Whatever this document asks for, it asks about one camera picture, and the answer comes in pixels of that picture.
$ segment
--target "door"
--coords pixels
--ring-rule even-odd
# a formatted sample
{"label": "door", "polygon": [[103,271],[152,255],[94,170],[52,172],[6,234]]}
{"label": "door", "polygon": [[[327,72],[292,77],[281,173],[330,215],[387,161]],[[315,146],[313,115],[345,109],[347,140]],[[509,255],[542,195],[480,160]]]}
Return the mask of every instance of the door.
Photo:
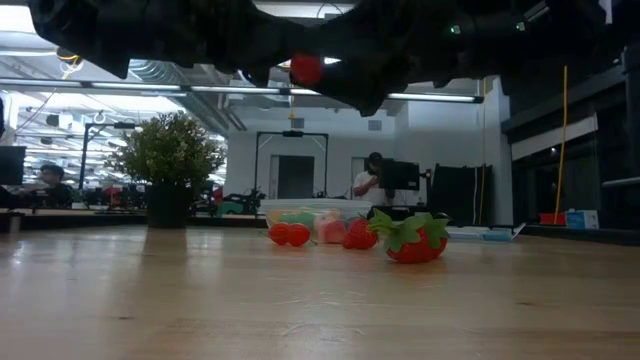
{"label": "door", "polygon": [[278,199],[313,197],[313,156],[280,156],[278,164]]}

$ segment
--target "ceiling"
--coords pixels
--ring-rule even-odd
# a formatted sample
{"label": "ceiling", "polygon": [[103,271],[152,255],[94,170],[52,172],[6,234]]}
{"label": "ceiling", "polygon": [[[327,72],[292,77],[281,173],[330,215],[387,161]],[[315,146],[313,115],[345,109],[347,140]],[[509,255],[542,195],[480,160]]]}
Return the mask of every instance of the ceiling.
{"label": "ceiling", "polygon": [[[349,9],[349,3],[356,1],[340,1],[338,5],[343,11]],[[279,16],[315,18],[320,4],[315,1],[278,1],[256,2],[264,11]],[[337,9],[326,5],[320,17],[337,14]],[[79,66],[63,63],[55,54],[56,46],[41,39],[35,34],[30,20],[28,8],[24,6],[0,5],[0,77],[26,79],[62,79],[77,81],[122,81],[97,66],[84,61]],[[289,76],[286,69],[274,68],[271,73],[273,87],[289,87]],[[133,83],[173,83],[173,84],[224,84],[235,86],[251,86],[241,75],[229,76],[219,73],[211,65],[197,65],[185,69],[173,64],[133,60],[127,82]],[[414,84],[411,92],[446,92],[464,95],[475,95],[477,82],[471,80],[455,80],[446,89],[433,89],[430,83]],[[77,93],[55,93],[55,89],[21,88],[10,91],[19,108],[17,121],[17,142],[30,149],[27,164],[29,181],[35,176],[35,169],[44,162],[58,162],[68,170],[69,180],[77,181],[79,173],[79,154],[82,149],[84,123],[103,121],[110,124],[115,121],[138,123],[151,118],[158,112],[187,110],[211,132],[211,136],[226,137],[229,132],[251,131],[259,127],[256,118],[269,119],[271,123],[281,119],[282,130],[290,128],[290,121],[283,114],[289,113],[291,97],[262,95],[220,95],[220,94],[188,94],[186,97],[161,97],[141,92],[137,96],[130,93],[119,94],[112,91],[108,94],[95,93],[87,89],[79,89]],[[326,111],[338,113],[341,109],[349,109],[345,104],[325,97],[296,97],[296,109]],[[381,108],[383,118],[393,117],[402,106],[402,102],[387,101]],[[355,111],[349,119],[356,121],[360,117]],[[60,123],[64,126],[47,125],[47,116],[60,115]],[[113,178],[119,180],[122,174],[114,173],[103,166],[103,159],[117,145],[117,132],[105,129],[95,135],[89,144],[89,180]],[[224,182],[226,169],[212,175],[218,182]]]}

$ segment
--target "desk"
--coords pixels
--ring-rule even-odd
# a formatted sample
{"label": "desk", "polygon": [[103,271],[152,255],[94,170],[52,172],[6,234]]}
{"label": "desk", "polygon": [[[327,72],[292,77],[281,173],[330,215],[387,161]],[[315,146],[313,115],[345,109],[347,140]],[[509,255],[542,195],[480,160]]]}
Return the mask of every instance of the desk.
{"label": "desk", "polygon": [[453,240],[441,260],[264,230],[0,236],[3,359],[637,359],[640,249]]}

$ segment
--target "ductwork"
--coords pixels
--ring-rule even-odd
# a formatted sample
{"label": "ductwork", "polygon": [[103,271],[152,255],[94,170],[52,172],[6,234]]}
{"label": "ductwork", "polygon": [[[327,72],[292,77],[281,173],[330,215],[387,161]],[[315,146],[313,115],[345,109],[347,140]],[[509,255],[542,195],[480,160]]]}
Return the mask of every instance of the ductwork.
{"label": "ductwork", "polygon": [[[129,70],[142,81],[149,83],[185,84],[187,77],[171,63],[148,60],[131,60]],[[232,114],[229,109],[222,109],[210,105],[201,94],[187,93],[185,97],[175,98],[188,112],[198,118],[205,127],[221,135],[226,135],[229,123],[236,130],[246,130],[246,127]]]}

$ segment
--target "table surface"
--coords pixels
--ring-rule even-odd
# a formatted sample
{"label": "table surface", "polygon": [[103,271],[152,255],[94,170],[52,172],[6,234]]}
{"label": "table surface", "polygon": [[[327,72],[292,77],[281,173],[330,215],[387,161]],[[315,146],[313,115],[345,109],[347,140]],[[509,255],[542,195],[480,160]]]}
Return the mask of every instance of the table surface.
{"label": "table surface", "polygon": [[264,230],[0,237],[0,353],[35,359],[640,359],[640,248],[277,247]]}

